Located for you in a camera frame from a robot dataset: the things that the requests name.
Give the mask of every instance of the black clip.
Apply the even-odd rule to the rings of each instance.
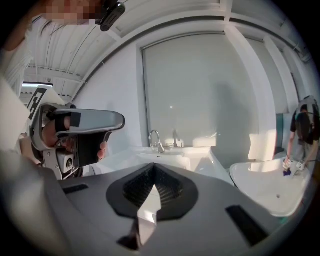
[[[125,4],[117,1],[106,0],[102,5],[101,17],[95,20],[95,24],[100,25],[100,29],[103,32],[110,30],[126,11]]]

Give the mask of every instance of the black slot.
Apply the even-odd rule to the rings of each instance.
[[[255,246],[268,237],[268,234],[241,206],[234,205],[225,210],[251,246]]]
[[[67,194],[71,194],[71,193],[78,192],[78,191],[81,191],[81,190],[86,190],[88,188],[89,187],[87,185],[81,184],[81,185],[66,187],[66,188],[63,189],[63,191],[67,195]]]

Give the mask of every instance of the white basin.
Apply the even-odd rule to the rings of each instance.
[[[237,163],[230,168],[235,185],[275,217],[288,217],[297,210],[311,179],[307,168],[293,176],[297,162],[291,165],[291,176],[284,176],[283,161]]]
[[[229,174],[214,156],[210,147],[166,148],[164,153],[156,153],[150,147],[131,147],[106,157],[92,166],[98,168],[101,174],[105,174],[149,163],[185,169],[223,180],[234,186]]]

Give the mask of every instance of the person in black shirt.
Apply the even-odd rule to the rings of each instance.
[[[308,166],[308,163],[314,162],[316,159],[316,152],[319,148],[320,138],[319,111],[317,105],[312,105],[312,110],[308,109],[308,107],[310,108],[311,105],[304,104],[293,114],[287,156],[284,160],[285,164],[288,162],[289,156],[291,155],[296,133],[300,148],[298,149],[299,153],[295,155],[295,157],[299,159],[295,160],[303,160],[305,162],[305,166]],[[311,164],[308,167],[312,171],[314,164]]]

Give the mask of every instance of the ceiling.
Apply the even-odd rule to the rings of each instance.
[[[28,33],[34,60],[25,71],[24,81],[52,83],[62,99],[70,102],[89,69],[108,49],[142,26],[182,12],[209,10],[214,16],[248,18],[283,33],[294,44],[303,44],[286,16],[266,0],[128,0],[125,6],[125,14],[108,32],[101,32],[92,20],[62,28],[50,24],[41,35],[46,21],[36,21]],[[35,90],[23,87],[21,100],[28,103]]]

